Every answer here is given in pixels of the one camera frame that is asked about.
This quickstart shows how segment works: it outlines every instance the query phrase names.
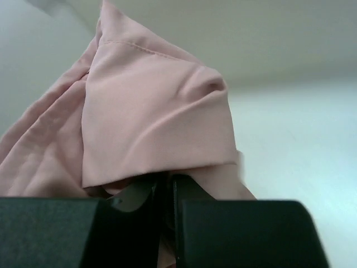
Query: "stitched seam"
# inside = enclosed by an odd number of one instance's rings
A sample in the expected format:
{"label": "stitched seam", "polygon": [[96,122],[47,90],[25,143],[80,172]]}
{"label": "stitched seam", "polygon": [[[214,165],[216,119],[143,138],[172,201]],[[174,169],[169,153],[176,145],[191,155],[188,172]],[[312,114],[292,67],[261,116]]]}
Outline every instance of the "stitched seam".
{"label": "stitched seam", "polygon": [[138,49],[140,51],[143,51],[143,52],[146,52],[146,53],[149,53],[149,54],[152,54],[152,55],[157,55],[157,56],[160,56],[160,57],[163,57],[163,58],[171,59],[171,60],[182,60],[182,59],[178,59],[178,58],[175,58],[175,57],[172,57],[172,56],[160,53],[160,52],[156,52],[156,51],[152,51],[150,49],[146,49],[144,47],[141,47],[141,46],[138,46],[138,45],[136,45],[134,43],[130,43],[130,42],[126,42],[126,41],[108,40],[108,41],[105,41],[103,43],[103,45],[112,44],[112,43],[128,45],[128,46],[131,46],[131,47],[133,47],[135,49]]}

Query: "white wall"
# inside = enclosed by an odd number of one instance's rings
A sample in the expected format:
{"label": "white wall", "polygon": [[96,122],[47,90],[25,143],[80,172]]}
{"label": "white wall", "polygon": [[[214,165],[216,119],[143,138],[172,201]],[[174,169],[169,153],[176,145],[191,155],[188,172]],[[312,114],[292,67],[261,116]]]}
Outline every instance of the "white wall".
{"label": "white wall", "polygon": [[248,188],[300,200],[338,268],[357,265],[356,105],[356,79],[230,91]]}
{"label": "white wall", "polygon": [[49,16],[23,0],[0,1],[0,135],[72,63],[93,34],[67,6]]}

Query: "black plastic object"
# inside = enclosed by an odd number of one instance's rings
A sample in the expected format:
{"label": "black plastic object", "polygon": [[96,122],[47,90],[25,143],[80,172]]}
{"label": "black plastic object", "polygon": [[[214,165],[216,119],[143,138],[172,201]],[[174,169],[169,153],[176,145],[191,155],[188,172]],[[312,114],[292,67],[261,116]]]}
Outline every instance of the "black plastic object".
{"label": "black plastic object", "polygon": [[166,179],[110,200],[0,198],[0,267],[156,267]]}
{"label": "black plastic object", "polygon": [[215,201],[185,175],[173,190],[177,268],[328,267],[299,202]]}

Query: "white surface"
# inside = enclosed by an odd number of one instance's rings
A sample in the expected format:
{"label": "white surface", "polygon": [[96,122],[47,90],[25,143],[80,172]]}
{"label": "white surface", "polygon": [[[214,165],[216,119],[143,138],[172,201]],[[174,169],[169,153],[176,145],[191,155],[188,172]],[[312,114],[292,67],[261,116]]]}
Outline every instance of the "white surface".
{"label": "white surface", "polygon": [[0,136],[78,59],[93,34],[66,6],[0,1]]}
{"label": "white surface", "polygon": [[[94,31],[101,0],[68,1]],[[110,1],[230,84],[357,61],[356,0]]]}
{"label": "white surface", "polygon": [[245,181],[312,214],[331,267],[357,267],[357,80],[231,90]]}

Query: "pink fabric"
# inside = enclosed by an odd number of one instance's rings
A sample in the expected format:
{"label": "pink fabric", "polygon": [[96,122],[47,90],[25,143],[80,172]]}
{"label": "pink fabric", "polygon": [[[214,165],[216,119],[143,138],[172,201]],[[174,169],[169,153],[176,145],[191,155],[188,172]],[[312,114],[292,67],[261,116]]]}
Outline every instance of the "pink fabric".
{"label": "pink fabric", "polygon": [[[104,1],[82,57],[0,141],[0,195],[87,197],[155,171],[251,198],[221,75]],[[159,267],[173,263],[161,247]]]}

